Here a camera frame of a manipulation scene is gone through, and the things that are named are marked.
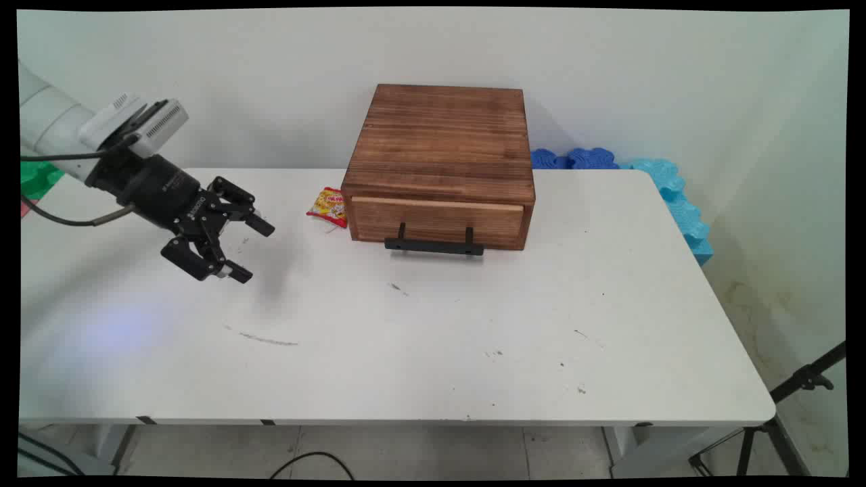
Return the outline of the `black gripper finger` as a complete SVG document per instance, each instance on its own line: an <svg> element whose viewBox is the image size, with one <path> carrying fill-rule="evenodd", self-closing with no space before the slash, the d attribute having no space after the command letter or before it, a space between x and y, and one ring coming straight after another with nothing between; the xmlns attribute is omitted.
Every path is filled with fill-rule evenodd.
<svg viewBox="0 0 866 487"><path fill-rule="evenodd" d="M215 178L207 186L206 196L209 213L219 214L229 221L242 222L264 237L269 237L275 231L275 227L254 207L254 195L229 180Z"/></svg>
<svg viewBox="0 0 866 487"><path fill-rule="evenodd" d="M216 235L178 234L165 244L160 255L198 281L216 277L247 283L253 277L247 268L226 258Z"/></svg>

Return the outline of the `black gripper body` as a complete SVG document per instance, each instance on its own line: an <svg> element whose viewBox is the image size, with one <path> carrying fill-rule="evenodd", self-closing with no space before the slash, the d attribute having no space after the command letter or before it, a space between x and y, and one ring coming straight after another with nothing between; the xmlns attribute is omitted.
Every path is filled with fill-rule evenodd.
<svg viewBox="0 0 866 487"><path fill-rule="evenodd" d="M191 225L189 214L206 191L201 182L160 155L142 158L123 150L100 158L87 186L110 193L120 206L173 235Z"/></svg>

